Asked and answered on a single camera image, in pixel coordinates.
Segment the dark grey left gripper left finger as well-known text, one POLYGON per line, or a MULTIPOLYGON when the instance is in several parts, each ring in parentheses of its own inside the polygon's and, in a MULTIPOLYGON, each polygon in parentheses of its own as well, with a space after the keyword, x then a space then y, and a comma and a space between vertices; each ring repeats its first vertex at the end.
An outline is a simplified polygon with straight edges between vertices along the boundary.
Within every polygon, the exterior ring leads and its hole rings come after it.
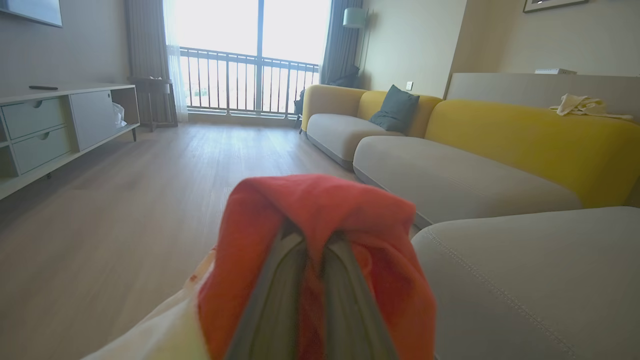
POLYGON ((292 222, 276 233, 231 343, 227 360, 296 360, 301 289, 307 263, 302 231, 292 222))

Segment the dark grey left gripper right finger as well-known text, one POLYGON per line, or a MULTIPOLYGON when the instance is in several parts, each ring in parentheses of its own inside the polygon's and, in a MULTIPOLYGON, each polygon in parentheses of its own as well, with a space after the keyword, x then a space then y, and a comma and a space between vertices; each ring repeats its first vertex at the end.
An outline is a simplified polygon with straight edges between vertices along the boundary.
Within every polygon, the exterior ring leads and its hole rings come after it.
POLYGON ((333 234, 322 255, 327 360, 397 360, 399 355, 350 242, 333 234))

